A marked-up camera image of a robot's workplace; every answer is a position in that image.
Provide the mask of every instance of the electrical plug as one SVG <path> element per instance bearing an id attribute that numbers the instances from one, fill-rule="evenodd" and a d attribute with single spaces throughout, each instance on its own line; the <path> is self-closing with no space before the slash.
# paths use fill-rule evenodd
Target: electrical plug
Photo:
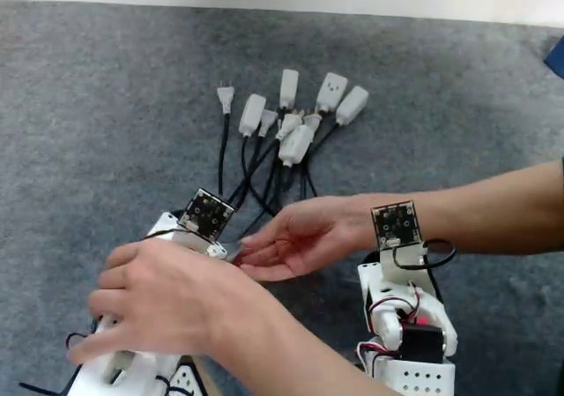
<path id="1" fill-rule="evenodd" d="M 333 72 L 327 74 L 317 95 L 315 112 L 329 113 L 335 111 L 338 103 L 343 99 L 347 84 L 348 80 L 346 78 Z"/>
<path id="2" fill-rule="evenodd" d="M 362 87 L 354 87 L 337 108 L 335 114 L 337 124 L 348 125 L 352 123 L 361 110 L 367 106 L 368 96 L 368 92 Z"/>
<path id="3" fill-rule="evenodd" d="M 276 112 L 265 109 L 261 116 L 261 128 L 258 131 L 258 136 L 264 138 L 277 119 L 278 114 Z"/>
<path id="4" fill-rule="evenodd" d="M 258 94 L 251 94 L 245 104 L 241 121 L 239 122 L 239 133 L 250 137 L 258 128 L 266 107 L 266 98 Z"/>
<path id="5" fill-rule="evenodd" d="M 310 114 L 309 116 L 304 116 L 303 118 L 303 123 L 307 125 L 307 127 L 309 127 L 311 129 L 312 132 L 317 131 L 317 129 L 319 128 L 319 124 L 321 123 L 322 117 L 315 113 L 315 114 Z"/>
<path id="6" fill-rule="evenodd" d="M 299 114 L 297 113 L 297 111 L 294 111 L 292 114 L 286 114 L 284 116 L 284 121 L 282 121 L 282 125 L 280 125 L 276 138 L 278 140 L 284 140 L 284 138 L 286 138 L 287 135 L 295 130 L 296 127 L 301 125 L 303 116 L 303 111 L 301 111 Z"/>
<path id="7" fill-rule="evenodd" d="M 285 167 L 299 164 L 314 140 L 314 132 L 306 125 L 298 126 L 282 141 L 278 157 Z"/>
<path id="8" fill-rule="evenodd" d="M 284 70 L 282 72 L 282 83 L 280 84 L 280 108 L 284 111 L 293 109 L 298 93 L 299 72 L 296 70 Z"/>
<path id="9" fill-rule="evenodd" d="M 231 102 L 235 96 L 235 88 L 233 86 L 223 87 L 223 84 L 218 87 L 218 97 L 223 108 L 223 114 L 231 114 Z"/>

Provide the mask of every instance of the floor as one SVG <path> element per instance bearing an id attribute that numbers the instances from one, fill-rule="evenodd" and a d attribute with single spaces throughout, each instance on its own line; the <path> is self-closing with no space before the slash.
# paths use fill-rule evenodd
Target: floor
<path id="1" fill-rule="evenodd" d="M 0 3 L 0 394 L 61 389 L 106 255 L 197 187 L 216 189 L 220 81 L 276 107 L 282 69 L 310 108 L 328 71 L 371 98 L 314 162 L 322 194 L 468 183 L 555 159 L 564 30 L 423 19 L 99 4 Z M 226 185 L 241 178 L 231 140 Z M 249 204 L 225 238 L 254 218 Z M 353 359 L 367 337 L 363 254 L 271 291 Z M 564 357 L 562 254 L 463 255 L 436 275 L 460 336 L 457 391 L 551 394 Z M 210 362 L 226 394 L 245 394 Z"/>

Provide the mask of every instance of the robotic hand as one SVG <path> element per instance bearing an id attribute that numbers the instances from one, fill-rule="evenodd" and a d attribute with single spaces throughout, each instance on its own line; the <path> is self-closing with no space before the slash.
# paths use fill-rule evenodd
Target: robotic hand
<path id="1" fill-rule="evenodd" d="M 405 396 L 453 396 L 457 336 L 442 304 L 429 264 L 433 243 L 424 242 L 413 202 L 372 210 L 379 262 L 359 265 L 368 330 L 375 336 L 357 346 L 365 372 Z"/>
<path id="2" fill-rule="evenodd" d="M 171 240 L 210 257 L 231 262 L 238 245 L 217 242 L 234 209 L 200 189 L 177 218 L 163 213 L 146 238 Z M 117 324 L 118 319 L 103 317 L 95 332 Z M 118 352 L 103 355 L 77 368 L 70 382 L 60 392 L 44 391 L 20 384 L 27 390 L 57 396 L 207 396 L 219 394 L 210 384 L 204 386 L 195 360 L 189 356 Z"/>

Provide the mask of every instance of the black circuit board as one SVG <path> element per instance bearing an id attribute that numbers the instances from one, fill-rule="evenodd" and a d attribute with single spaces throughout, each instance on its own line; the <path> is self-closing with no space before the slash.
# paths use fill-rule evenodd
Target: black circuit board
<path id="1" fill-rule="evenodd" d="M 371 212 L 380 250 L 422 243 L 412 201 L 372 208 Z"/>
<path id="2" fill-rule="evenodd" d="M 209 191 L 198 189 L 178 224 L 195 231 L 210 242 L 215 242 L 231 220 L 234 211 L 232 206 Z"/>

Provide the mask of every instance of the blue object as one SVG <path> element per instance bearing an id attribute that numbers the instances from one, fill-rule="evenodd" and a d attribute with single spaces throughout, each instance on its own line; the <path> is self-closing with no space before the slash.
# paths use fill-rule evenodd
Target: blue object
<path id="1" fill-rule="evenodd" d="M 556 44 L 545 59 L 545 64 L 557 75 L 564 78 L 564 37 Z"/>

